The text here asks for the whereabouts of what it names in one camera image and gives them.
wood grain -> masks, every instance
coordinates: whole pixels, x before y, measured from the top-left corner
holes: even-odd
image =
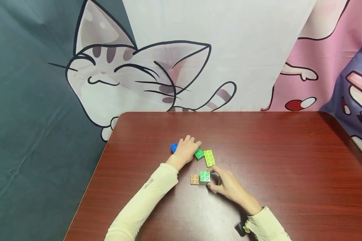
[[[362,240],[362,153],[321,112],[147,112],[120,116],[65,241],[101,241],[170,145],[190,134],[211,149],[267,205],[294,241]],[[137,240],[247,240],[234,229],[244,213],[181,170]]]

white backdrop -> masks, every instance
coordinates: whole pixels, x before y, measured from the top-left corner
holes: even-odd
[[[138,48],[163,41],[207,43],[212,52],[183,102],[204,102],[227,81],[237,85],[219,111],[259,111],[316,0],[124,0]]]

person's left hand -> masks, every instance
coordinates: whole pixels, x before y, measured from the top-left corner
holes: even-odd
[[[169,157],[166,164],[169,164],[176,168],[178,171],[181,168],[193,160],[193,155],[200,147],[201,141],[194,142],[194,137],[187,135],[184,139],[180,139],[177,145],[176,152]]]

cat tail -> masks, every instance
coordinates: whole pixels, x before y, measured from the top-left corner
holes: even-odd
[[[169,111],[215,111],[226,105],[234,97],[237,86],[234,82],[228,81],[220,86],[207,100],[206,103],[196,109],[190,109],[182,106],[174,106]]]

mint green lego brick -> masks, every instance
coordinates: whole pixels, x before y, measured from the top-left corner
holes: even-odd
[[[210,182],[210,172],[200,172],[200,185],[207,185]]]
[[[200,159],[204,156],[204,152],[200,148],[198,148],[194,153],[194,155],[196,156],[197,159]]]
[[[213,157],[212,150],[206,150],[204,151],[204,157],[207,167],[211,167],[216,164],[215,158]]]

